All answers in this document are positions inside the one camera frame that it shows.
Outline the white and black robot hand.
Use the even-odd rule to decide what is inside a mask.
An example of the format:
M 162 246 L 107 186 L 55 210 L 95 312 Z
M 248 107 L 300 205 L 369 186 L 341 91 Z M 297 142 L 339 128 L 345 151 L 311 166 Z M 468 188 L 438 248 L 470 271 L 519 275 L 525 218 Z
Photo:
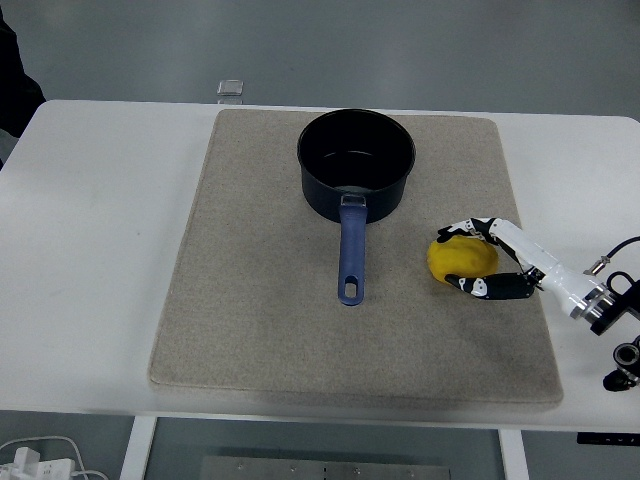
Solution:
M 520 266 L 519 273 L 465 277 L 447 274 L 446 282 L 483 300 L 512 300 L 530 297 L 540 289 L 553 293 L 561 310 L 570 317 L 591 323 L 606 309 L 606 289 L 593 275 L 565 267 L 519 227 L 500 218 L 470 218 L 438 231 L 437 241 L 468 237 L 501 247 Z

